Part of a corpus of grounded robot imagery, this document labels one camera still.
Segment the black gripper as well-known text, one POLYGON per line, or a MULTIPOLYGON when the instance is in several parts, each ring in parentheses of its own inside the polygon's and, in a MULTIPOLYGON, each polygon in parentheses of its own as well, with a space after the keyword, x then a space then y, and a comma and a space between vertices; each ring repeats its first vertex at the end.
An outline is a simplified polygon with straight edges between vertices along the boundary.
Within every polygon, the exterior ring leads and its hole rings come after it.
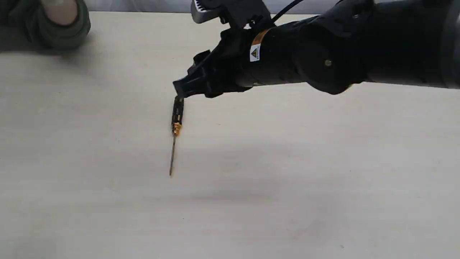
POLYGON ((271 28, 227 29, 212 51, 194 57, 186 77, 173 81, 179 98, 245 92, 274 83, 274 73, 262 61, 262 41, 271 28))

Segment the forearm in green sleeve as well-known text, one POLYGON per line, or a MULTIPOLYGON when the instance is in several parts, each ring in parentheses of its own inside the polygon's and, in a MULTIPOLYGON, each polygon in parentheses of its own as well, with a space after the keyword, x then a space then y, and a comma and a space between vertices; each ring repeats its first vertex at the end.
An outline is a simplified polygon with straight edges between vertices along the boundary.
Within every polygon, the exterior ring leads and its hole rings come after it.
POLYGON ((2 0, 1 48, 77 49, 91 29, 84 0, 2 0))

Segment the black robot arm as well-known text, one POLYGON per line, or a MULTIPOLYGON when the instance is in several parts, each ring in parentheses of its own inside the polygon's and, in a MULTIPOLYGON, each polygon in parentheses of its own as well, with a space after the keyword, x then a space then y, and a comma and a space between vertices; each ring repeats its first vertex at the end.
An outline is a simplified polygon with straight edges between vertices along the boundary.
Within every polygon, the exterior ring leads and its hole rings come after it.
POLYGON ((181 98, 305 82, 338 95, 362 82, 459 89, 458 0, 340 0, 325 13, 276 25, 262 0, 194 0, 197 24, 219 18, 213 50, 173 82, 181 98))

